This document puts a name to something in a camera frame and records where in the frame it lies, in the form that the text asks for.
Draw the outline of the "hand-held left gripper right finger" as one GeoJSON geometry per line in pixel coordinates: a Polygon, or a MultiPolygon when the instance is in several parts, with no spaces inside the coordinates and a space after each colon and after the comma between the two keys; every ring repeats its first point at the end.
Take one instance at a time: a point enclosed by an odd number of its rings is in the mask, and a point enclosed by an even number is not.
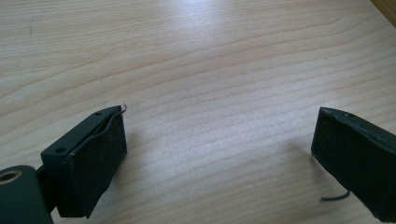
{"type": "Polygon", "coordinates": [[[396,135],[338,109],[322,107],[312,156],[382,222],[396,223],[396,135]]]}

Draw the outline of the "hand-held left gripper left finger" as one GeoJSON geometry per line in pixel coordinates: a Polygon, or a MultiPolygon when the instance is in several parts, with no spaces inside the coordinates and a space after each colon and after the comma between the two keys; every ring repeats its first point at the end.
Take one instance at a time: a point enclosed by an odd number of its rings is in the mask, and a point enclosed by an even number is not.
{"type": "Polygon", "coordinates": [[[99,110],[41,153],[61,217],[89,217],[127,154],[121,106],[99,110]]]}

